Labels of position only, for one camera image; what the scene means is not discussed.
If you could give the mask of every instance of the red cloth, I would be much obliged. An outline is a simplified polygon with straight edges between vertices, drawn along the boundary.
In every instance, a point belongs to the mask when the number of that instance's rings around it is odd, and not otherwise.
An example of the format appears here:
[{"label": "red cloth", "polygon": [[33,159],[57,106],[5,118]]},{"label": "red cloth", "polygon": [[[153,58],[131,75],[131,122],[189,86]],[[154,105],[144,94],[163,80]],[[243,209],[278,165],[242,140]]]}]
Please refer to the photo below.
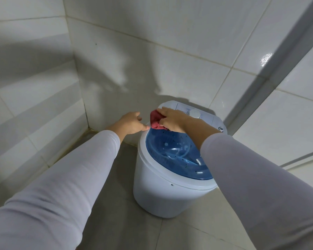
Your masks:
[{"label": "red cloth", "polygon": [[165,118],[164,115],[161,115],[157,110],[153,110],[150,115],[151,127],[157,130],[168,130],[165,126],[160,126],[159,121]]}]

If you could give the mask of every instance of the white washing machine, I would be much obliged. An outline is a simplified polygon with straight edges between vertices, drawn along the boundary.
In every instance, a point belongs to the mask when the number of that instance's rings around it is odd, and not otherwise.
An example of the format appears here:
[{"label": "white washing machine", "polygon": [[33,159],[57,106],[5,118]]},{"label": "white washing machine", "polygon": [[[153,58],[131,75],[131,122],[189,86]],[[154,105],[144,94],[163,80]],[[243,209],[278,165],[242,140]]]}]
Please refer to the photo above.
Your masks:
[{"label": "white washing machine", "polygon": [[[181,110],[227,134],[220,118],[191,106],[169,101],[159,107]],[[192,140],[183,133],[150,129],[138,144],[134,198],[147,212],[172,218],[217,184]]]}]

